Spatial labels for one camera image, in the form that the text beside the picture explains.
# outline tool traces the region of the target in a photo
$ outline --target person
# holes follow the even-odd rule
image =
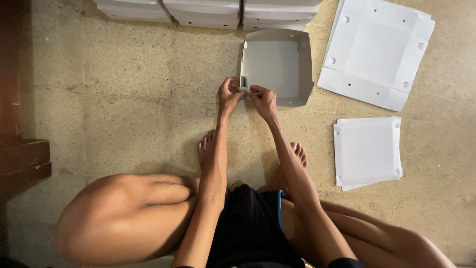
[[[280,162],[263,191],[227,189],[228,123],[246,91],[228,77],[218,91],[216,129],[198,142],[198,177],[117,174],[84,188],[62,212],[56,243],[85,266],[138,263],[174,253],[172,267],[455,267],[429,240],[358,211],[324,202],[290,143],[276,94],[251,86]]]

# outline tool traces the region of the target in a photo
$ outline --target black shorts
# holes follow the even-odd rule
[[[258,193],[248,185],[227,190],[207,268],[273,262],[304,268],[281,229],[282,191]]]

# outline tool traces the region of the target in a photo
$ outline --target hand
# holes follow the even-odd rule
[[[220,112],[231,116],[238,105],[238,101],[243,99],[246,90],[239,90],[239,78],[227,77],[218,90],[220,102]]]
[[[262,86],[250,86],[250,99],[266,122],[277,118],[276,93]]]

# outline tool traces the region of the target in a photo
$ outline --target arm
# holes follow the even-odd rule
[[[251,86],[249,96],[273,134],[289,194],[322,264],[327,267],[335,259],[357,259],[342,234],[322,209],[314,183],[289,145],[278,119],[276,94],[260,86]]]
[[[200,177],[195,211],[171,267],[204,268],[207,264],[215,227],[223,210],[227,188],[228,122],[246,91],[238,90],[238,78],[228,77],[220,86],[215,138]]]

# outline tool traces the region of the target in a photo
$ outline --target blue trim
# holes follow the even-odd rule
[[[281,198],[284,198],[284,193],[282,190],[280,190],[278,193],[278,222],[279,222],[279,228],[281,228],[281,231],[282,231],[283,227],[281,226]]]

